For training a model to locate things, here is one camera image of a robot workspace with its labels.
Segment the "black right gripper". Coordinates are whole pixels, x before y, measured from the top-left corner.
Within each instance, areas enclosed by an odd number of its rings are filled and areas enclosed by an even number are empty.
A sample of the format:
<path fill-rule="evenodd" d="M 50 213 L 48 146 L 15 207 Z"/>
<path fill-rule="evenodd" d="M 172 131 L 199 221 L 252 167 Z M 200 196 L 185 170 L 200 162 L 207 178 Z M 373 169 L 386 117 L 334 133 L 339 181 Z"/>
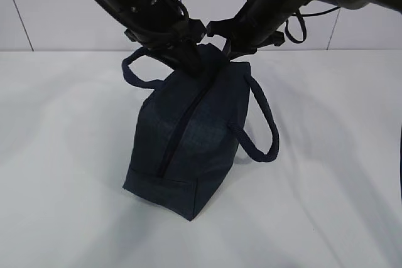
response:
<path fill-rule="evenodd" d="M 253 55 L 259 48 L 269 45 L 281 46 L 285 42 L 285 35 L 281 31 L 274 31 L 258 39 L 253 30 L 243 28 L 234 18 L 210 21 L 207 25 L 207 36 L 215 35 L 225 38 L 224 54 L 230 61 Z"/>

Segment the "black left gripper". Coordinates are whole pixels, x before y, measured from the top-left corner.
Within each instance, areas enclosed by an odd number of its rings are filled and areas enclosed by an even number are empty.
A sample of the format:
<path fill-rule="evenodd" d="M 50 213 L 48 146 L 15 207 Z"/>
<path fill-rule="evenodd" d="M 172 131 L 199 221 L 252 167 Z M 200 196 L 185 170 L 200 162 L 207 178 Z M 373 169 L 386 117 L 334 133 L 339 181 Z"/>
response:
<path fill-rule="evenodd" d="M 179 21 L 166 31 L 157 32 L 147 29 L 126 29 L 124 34 L 132 42 L 151 49 L 150 53 L 174 70 L 187 75 L 202 73 L 203 64 L 197 45 L 207 34 L 207 29 L 199 19 Z"/>

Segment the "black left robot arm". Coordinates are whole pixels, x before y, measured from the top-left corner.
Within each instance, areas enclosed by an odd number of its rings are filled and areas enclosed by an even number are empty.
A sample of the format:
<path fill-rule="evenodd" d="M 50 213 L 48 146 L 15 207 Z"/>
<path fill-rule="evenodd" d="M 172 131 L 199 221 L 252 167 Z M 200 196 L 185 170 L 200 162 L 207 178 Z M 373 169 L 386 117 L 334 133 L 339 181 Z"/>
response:
<path fill-rule="evenodd" d="M 199 19 L 192 19 L 181 0 L 94 0 L 118 23 L 125 35 L 149 55 L 191 76 L 204 64 L 197 45 L 206 34 Z"/>

